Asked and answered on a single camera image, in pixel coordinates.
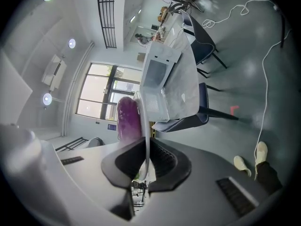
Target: white shoe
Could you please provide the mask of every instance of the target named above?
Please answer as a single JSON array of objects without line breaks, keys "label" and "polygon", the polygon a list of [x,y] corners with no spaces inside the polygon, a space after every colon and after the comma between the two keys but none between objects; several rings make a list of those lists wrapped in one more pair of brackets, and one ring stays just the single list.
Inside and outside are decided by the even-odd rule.
[{"label": "white shoe", "polygon": [[255,165],[257,166],[259,163],[266,161],[267,155],[268,155],[267,145],[263,141],[259,142],[256,149]]},{"label": "white shoe", "polygon": [[240,156],[235,156],[234,157],[234,166],[240,170],[240,171],[247,171],[248,176],[251,176],[251,170],[249,168],[246,167],[244,159],[242,159],[242,157]]}]

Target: desk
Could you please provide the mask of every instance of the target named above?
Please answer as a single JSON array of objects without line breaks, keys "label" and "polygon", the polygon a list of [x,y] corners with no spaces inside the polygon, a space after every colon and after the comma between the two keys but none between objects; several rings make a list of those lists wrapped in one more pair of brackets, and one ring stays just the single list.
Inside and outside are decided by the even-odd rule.
[{"label": "desk", "polygon": [[182,55],[174,64],[161,93],[143,94],[150,121],[180,119],[195,115],[199,109],[197,66],[190,43],[178,24],[173,26],[164,44],[180,49]]}]

